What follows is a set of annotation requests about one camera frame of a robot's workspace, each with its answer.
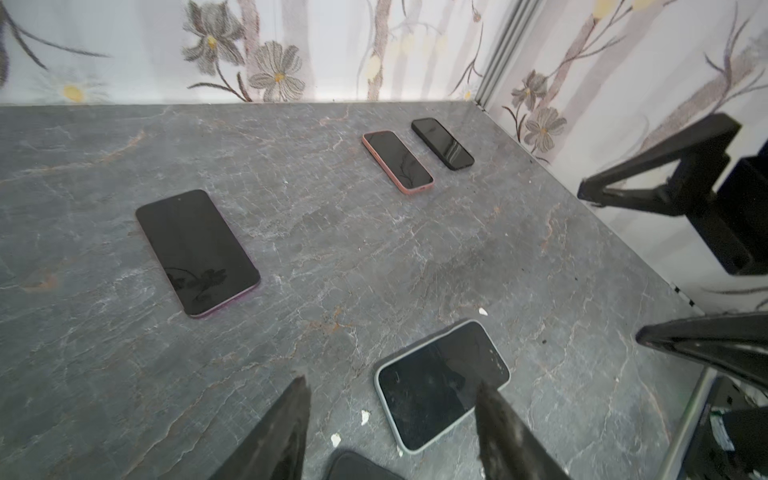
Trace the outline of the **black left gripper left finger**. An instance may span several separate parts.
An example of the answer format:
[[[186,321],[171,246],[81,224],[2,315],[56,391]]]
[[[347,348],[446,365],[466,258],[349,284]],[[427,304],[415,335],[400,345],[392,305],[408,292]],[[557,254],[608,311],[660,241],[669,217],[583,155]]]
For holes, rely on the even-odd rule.
[[[300,479],[311,391],[295,378],[210,479]]]

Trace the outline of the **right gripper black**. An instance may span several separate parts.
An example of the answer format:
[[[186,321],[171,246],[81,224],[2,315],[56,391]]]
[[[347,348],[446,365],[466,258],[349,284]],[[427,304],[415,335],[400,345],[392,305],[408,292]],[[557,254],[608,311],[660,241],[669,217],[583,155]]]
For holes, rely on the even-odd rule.
[[[598,207],[684,216],[706,201],[730,163],[741,124],[715,113],[641,154],[584,179],[577,197]],[[767,148],[740,159],[719,190],[687,216],[732,276],[767,274]],[[646,325],[638,344],[767,388],[767,314],[721,314]]]

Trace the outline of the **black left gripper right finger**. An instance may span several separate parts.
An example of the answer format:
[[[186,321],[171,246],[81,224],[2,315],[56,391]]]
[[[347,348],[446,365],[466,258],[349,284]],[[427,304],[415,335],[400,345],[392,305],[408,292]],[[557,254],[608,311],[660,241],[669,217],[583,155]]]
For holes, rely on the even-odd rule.
[[[486,479],[570,479],[497,389],[481,383],[475,403]]]

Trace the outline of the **black phone case front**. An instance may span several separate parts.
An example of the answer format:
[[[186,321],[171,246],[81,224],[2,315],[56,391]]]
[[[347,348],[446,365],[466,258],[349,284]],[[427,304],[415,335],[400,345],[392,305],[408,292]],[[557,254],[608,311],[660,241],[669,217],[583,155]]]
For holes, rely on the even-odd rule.
[[[403,477],[379,466],[364,456],[344,451],[332,461],[326,480],[403,480]]]

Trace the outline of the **black phone case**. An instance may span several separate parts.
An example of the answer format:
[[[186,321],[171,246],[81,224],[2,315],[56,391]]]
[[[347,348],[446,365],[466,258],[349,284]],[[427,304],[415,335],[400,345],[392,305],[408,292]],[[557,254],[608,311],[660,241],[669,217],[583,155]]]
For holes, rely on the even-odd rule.
[[[458,171],[474,165],[474,157],[435,118],[413,120],[411,129],[448,169]]]
[[[403,477],[379,466],[364,456],[344,451],[332,461],[326,480],[403,480]]]

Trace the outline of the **small dark phone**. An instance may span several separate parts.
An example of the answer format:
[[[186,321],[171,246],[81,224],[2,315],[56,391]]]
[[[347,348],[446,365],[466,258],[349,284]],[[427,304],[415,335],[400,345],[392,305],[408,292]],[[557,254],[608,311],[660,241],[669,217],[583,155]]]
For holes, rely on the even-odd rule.
[[[187,316],[206,316],[260,285],[259,270],[206,191],[157,200],[135,215]]]

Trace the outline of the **purple-edged black phone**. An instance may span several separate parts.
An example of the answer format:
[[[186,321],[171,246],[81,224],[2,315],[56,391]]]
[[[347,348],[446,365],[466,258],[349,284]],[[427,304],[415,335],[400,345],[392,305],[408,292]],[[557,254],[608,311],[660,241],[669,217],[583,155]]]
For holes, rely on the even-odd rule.
[[[415,194],[434,185],[433,176],[395,132],[369,132],[362,143],[401,193]]]

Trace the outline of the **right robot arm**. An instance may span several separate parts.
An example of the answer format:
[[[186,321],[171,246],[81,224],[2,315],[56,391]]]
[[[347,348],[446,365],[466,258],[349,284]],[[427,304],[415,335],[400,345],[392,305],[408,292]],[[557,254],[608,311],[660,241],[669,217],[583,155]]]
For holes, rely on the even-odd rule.
[[[733,276],[767,273],[767,150],[743,157],[718,189],[740,124],[710,114],[647,151],[583,180],[577,196],[599,207],[685,217]],[[767,390],[767,312],[673,320],[641,328],[636,341],[717,371],[678,474],[689,479],[764,479],[767,409],[747,387]]]

